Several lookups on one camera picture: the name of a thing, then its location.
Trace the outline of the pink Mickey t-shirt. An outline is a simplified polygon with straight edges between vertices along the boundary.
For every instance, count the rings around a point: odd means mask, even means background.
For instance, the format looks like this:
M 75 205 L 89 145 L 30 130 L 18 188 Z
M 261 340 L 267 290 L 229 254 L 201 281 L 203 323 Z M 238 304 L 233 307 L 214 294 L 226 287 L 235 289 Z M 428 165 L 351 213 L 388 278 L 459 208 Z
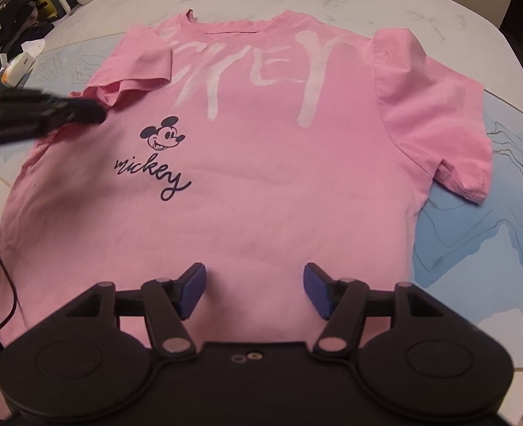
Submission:
M 82 91 L 106 121 L 41 138 L 13 183 L 0 341 L 96 283 L 203 263 L 198 342 L 311 342 L 307 263 L 390 289 L 433 183 L 487 197 L 483 91 L 406 29 L 367 38 L 298 12 L 132 28 Z

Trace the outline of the white tube bottle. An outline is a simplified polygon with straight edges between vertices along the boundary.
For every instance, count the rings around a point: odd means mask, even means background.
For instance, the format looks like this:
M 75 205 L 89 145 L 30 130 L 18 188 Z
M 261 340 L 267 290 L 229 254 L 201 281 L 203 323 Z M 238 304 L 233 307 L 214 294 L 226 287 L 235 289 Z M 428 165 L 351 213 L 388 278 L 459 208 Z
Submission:
M 15 88 L 32 68 L 35 61 L 36 59 L 26 51 L 15 56 L 11 61 L 8 60 L 5 53 L 0 53 L 0 84 L 6 88 Z

